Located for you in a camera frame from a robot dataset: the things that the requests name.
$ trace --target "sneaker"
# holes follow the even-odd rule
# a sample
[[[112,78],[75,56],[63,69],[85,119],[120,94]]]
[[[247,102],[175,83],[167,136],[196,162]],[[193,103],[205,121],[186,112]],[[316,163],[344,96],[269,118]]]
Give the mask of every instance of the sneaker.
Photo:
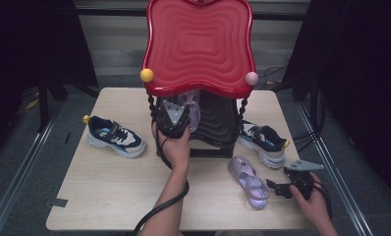
[[[254,149],[262,163],[272,169],[281,168],[285,163],[285,148],[290,143],[281,139],[269,126],[257,126],[242,120],[244,129],[238,142],[245,148]]]
[[[135,132],[115,121],[92,116],[88,120],[88,143],[96,148],[112,147],[123,157],[137,157],[143,153],[145,142]]]
[[[198,127],[200,119],[200,110],[199,110],[199,90],[190,90],[184,92],[178,96],[180,105],[188,106],[190,110],[190,132],[194,132]]]

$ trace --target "shoe sole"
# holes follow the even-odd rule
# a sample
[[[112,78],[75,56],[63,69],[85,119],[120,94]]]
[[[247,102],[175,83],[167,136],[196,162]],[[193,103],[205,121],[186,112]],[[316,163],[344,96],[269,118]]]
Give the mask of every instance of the shoe sole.
[[[285,152],[284,150],[277,152],[270,152],[262,149],[258,145],[254,144],[251,141],[250,137],[239,136],[238,143],[241,144],[245,148],[253,149],[257,152],[257,156],[260,161],[268,166],[271,169],[279,169],[285,163]]]
[[[110,144],[107,144],[106,142],[98,140],[97,138],[93,137],[91,134],[87,135],[87,140],[88,140],[88,143],[91,146],[95,147],[95,148],[106,148],[106,147],[110,146],[116,153],[118,153],[120,156],[126,157],[126,158],[138,157],[140,154],[143,153],[144,148],[146,146],[146,144],[143,143],[143,145],[142,145],[142,147],[140,148],[139,151],[137,151],[137,152],[126,152],[124,150],[121,150],[121,149],[117,148],[114,145],[110,145]]]

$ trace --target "shoelace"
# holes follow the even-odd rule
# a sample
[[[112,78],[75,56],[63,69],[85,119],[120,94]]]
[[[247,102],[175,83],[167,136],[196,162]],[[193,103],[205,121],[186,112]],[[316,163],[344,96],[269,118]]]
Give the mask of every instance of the shoelace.
[[[264,134],[262,134],[263,127],[253,126],[249,129],[252,133],[254,139],[260,139],[262,142],[266,143],[270,148],[274,148],[275,144],[269,141]]]
[[[128,134],[129,134],[128,130],[119,126],[119,129],[117,129],[117,131],[113,135],[113,139],[124,141],[128,137]]]

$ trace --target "human arm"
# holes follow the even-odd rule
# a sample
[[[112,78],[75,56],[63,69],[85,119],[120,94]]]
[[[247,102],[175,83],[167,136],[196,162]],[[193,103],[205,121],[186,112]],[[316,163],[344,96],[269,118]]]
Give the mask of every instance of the human arm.
[[[310,173],[317,187],[320,182],[318,177],[314,173]],[[327,205],[324,197],[316,189],[311,191],[309,200],[305,200],[300,190],[295,186],[290,186],[291,193],[294,199],[300,206],[301,211],[309,220],[309,222],[315,227],[320,236],[337,236],[337,231],[331,222],[330,216],[327,212]]]
[[[153,137],[156,137],[156,123],[152,125]],[[172,165],[171,174],[160,194],[155,207],[180,195],[186,186],[190,166],[190,130],[186,129],[180,139],[167,139],[158,131],[158,139],[165,157]],[[179,200],[171,206],[161,210],[151,217],[144,225],[141,236],[171,236],[178,235],[183,211],[183,200]]]

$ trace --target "yellow ball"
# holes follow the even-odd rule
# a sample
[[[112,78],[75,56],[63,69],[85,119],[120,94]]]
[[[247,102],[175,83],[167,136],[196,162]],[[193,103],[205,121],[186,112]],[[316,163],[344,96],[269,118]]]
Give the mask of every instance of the yellow ball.
[[[153,72],[150,69],[143,69],[140,71],[140,79],[145,82],[149,83],[153,80]]]
[[[85,115],[84,117],[83,117],[83,122],[86,124],[86,125],[88,125],[88,121],[90,120],[90,116],[89,115]]]

